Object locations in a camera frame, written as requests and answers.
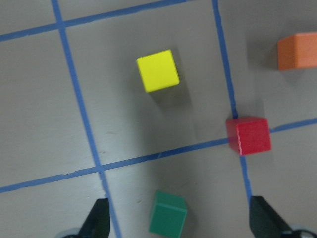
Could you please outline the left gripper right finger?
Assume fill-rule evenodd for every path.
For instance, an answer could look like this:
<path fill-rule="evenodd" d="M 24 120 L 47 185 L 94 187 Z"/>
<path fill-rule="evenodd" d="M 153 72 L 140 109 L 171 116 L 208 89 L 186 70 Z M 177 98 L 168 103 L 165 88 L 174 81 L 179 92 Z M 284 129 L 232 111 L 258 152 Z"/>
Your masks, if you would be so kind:
<path fill-rule="evenodd" d="M 250 198 L 249 226 L 256 238 L 284 238 L 293 233 L 293 229 L 262 196 Z"/>

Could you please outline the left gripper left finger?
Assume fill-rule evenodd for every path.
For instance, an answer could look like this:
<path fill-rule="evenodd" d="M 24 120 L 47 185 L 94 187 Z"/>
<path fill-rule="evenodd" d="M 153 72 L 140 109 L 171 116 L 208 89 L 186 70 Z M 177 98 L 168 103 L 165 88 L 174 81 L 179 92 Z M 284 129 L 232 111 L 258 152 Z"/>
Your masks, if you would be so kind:
<path fill-rule="evenodd" d="M 110 233 L 109 199 L 97 199 L 78 236 L 81 238 L 107 238 Z"/>

